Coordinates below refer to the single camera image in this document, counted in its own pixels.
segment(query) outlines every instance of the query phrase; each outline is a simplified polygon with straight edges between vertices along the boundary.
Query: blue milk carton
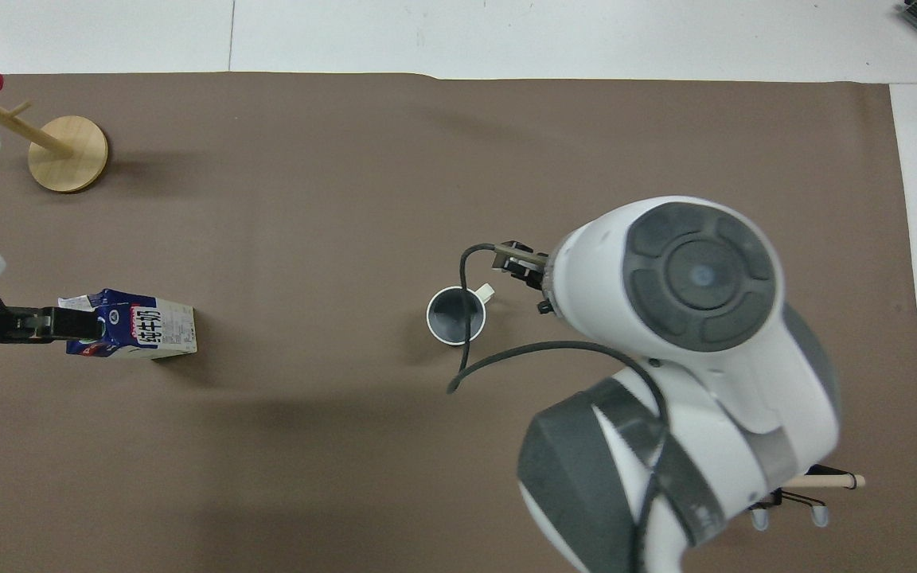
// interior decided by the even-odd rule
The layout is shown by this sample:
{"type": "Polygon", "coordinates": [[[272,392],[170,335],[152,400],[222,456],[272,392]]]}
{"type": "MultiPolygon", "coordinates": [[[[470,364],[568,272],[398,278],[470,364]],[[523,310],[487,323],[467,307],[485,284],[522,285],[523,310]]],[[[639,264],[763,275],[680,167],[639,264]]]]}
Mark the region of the blue milk carton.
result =
{"type": "Polygon", "coordinates": [[[94,311],[105,325],[97,341],[67,341],[66,354],[99,358],[165,358],[197,351],[193,307],[105,289],[59,298],[59,306],[94,311]]]}

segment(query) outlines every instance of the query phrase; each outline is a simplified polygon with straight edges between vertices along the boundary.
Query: brown mat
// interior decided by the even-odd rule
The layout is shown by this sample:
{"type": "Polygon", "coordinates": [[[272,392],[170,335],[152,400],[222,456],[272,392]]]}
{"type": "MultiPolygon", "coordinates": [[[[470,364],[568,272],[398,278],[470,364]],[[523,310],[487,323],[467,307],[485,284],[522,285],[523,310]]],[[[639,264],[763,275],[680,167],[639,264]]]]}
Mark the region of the brown mat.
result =
{"type": "MultiPolygon", "coordinates": [[[[4,134],[8,304],[101,287],[197,308],[159,363],[0,348],[0,572],[570,572],[521,503],[532,414],[618,370],[551,353],[455,396],[427,300],[469,244],[548,250],[632,200],[690,193],[775,242],[843,378],[829,463],[858,492],[742,516],[689,572],[917,571],[917,322],[888,88],[421,76],[12,76],[34,123],[91,117],[87,192],[40,189],[4,134]]],[[[496,289],[474,356],[574,335],[496,289]]]]}

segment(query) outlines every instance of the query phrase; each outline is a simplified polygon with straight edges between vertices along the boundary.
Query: wooden stick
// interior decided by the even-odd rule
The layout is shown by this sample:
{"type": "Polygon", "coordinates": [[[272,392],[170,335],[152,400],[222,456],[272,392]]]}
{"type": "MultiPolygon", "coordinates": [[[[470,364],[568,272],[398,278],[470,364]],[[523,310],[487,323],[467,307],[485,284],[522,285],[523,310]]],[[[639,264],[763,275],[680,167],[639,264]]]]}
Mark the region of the wooden stick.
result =
{"type": "Polygon", "coordinates": [[[842,475],[800,475],[790,479],[783,487],[865,487],[865,477],[856,475],[854,479],[850,474],[842,475]]]}
{"type": "Polygon", "coordinates": [[[65,158],[72,156],[73,154],[73,148],[71,146],[57,140],[57,138],[52,137],[52,135],[44,133],[44,131],[41,131],[39,128],[32,126],[32,124],[29,124],[26,121],[19,119],[18,117],[13,117],[10,114],[10,110],[2,106],[0,106],[0,126],[8,128],[10,131],[14,131],[15,134],[20,135],[22,138],[25,138],[25,140],[29,140],[35,142],[37,145],[43,146],[43,148],[51,151],[59,157],[65,158]]]}
{"type": "Polygon", "coordinates": [[[26,100],[25,102],[17,105],[15,108],[10,109],[10,117],[18,116],[19,114],[23,113],[23,111],[25,111],[26,108],[29,108],[30,105],[32,105],[30,100],[26,100]]]}

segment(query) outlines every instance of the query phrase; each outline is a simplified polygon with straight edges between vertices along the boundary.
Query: mug handle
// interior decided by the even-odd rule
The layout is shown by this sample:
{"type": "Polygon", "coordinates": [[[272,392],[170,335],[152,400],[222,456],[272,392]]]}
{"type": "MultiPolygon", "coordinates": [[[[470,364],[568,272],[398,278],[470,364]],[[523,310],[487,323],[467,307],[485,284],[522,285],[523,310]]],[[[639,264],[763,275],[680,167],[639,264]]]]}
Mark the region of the mug handle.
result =
{"type": "Polygon", "coordinates": [[[476,294],[476,298],[480,298],[480,301],[486,306],[487,303],[490,302],[490,299],[494,297],[494,287],[491,286],[490,283],[483,283],[483,286],[474,290],[473,294],[476,294]]]}

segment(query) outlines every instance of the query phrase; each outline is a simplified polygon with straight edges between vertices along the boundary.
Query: wooden peg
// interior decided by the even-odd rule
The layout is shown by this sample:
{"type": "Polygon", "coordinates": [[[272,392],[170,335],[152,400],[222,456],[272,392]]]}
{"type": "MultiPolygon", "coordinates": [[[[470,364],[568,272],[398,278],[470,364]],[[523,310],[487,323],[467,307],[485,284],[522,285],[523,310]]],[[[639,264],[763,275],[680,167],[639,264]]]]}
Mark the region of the wooden peg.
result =
{"type": "Polygon", "coordinates": [[[8,115],[10,117],[16,117],[19,114],[23,113],[23,111],[25,111],[26,108],[29,108],[30,106],[32,106],[32,103],[30,102],[30,100],[26,100],[25,102],[17,105],[15,108],[10,109],[10,113],[8,113],[8,115]]]}
{"type": "Polygon", "coordinates": [[[847,487],[856,489],[865,487],[865,476],[840,474],[840,475],[800,475],[792,478],[783,485],[785,487],[847,487]]]}

